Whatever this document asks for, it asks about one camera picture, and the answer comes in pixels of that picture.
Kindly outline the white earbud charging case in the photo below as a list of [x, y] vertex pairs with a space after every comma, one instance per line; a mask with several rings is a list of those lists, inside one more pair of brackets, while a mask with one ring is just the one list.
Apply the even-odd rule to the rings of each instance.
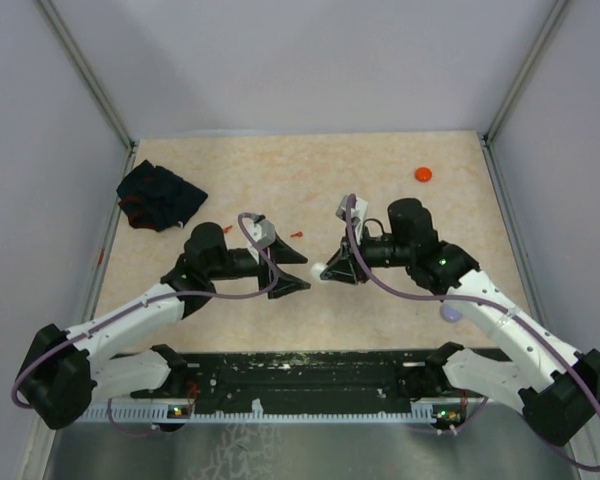
[[325, 283], [326, 279], [323, 277], [324, 272], [327, 269], [327, 265], [321, 262], [314, 263], [310, 268], [310, 274], [317, 283]]

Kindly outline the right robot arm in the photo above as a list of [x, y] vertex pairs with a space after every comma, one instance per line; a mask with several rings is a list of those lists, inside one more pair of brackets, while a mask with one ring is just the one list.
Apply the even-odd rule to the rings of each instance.
[[368, 204], [343, 197], [338, 251], [313, 270], [321, 281], [368, 281], [409, 301], [437, 301], [459, 312], [506, 355], [496, 361], [448, 342], [427, 360], [428, 387], [441, 396], [469, 390], [509, 407], [546, 443], [563, 447], [600, 419], [600, 351], [583, 352], [552, 334], [509, 299], [463, 248], [443, 241], [420, 200], [388, 209], [390, 230], [369, 233]]

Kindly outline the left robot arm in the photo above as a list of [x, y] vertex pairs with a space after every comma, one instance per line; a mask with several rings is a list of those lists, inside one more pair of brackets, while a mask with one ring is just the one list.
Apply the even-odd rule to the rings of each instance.
[[242, 300], [278, 299], [311, 287], [282, 269], [303, 265], [307, 258], [285, 243], [264, 216], [249, 218], [249, 225], [239, 226], [247, 247], [228, 248], [221, 226], [201, 223], [175, 266], [138, 298], [67, 329], [55, 324], [40, 329], [11, 388], [12, 402], [60, 430], [92, 405], [116, 397], [148, 391], [181, 394], [188, 384], [188, 367], [175, 350], [161, 344], [124, 356], [122, 349], [186, 319], [214, 298], [227, 299], [217, 291], [218, 281], [256, 279], [257, 290], [240, 294]]

